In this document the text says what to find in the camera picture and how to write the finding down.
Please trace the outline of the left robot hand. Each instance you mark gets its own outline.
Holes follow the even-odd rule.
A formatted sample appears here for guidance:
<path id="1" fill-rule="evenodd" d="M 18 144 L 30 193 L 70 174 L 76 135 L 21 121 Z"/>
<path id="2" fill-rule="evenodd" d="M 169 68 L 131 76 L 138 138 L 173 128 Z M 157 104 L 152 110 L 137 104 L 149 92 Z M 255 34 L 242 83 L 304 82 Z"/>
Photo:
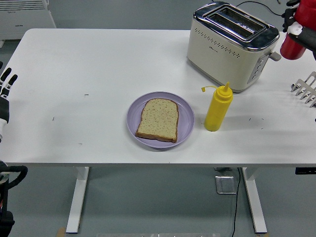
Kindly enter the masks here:
<path id="1" fill-rule="evenodd" d="M 0 141 L 3 140 L 3 128 L 9 123 L 9 101 L 7 98 L 10 89 L 18 78 L 14 74 L 7 84 L 4 84 L 11 71 L 12 69 L 8 67 L 0 77 Z"/>

